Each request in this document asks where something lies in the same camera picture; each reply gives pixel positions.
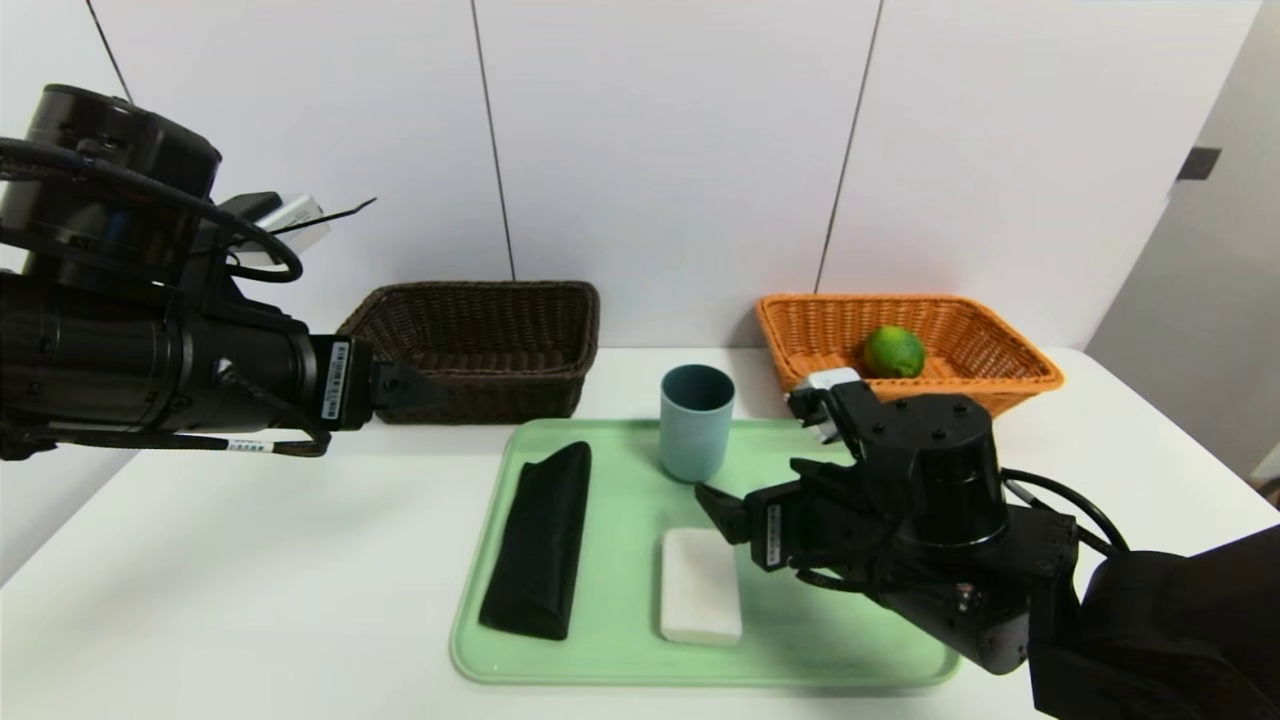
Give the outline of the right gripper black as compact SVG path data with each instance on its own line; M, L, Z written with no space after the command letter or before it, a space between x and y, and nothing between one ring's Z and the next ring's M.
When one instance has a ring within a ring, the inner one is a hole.
M831 569L864 562L896 532L896 519L870 500L861 470L795 457L797 479L742 498L694 486L699 507L730 544L751 546L765 571Z

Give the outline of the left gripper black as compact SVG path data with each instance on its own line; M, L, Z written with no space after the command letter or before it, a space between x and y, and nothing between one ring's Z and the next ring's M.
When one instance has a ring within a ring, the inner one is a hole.
M279 310L216 310L198 322L198 428L357 430L375 411L435 407L443 386L402 363L372 361L347 334L311 334Z

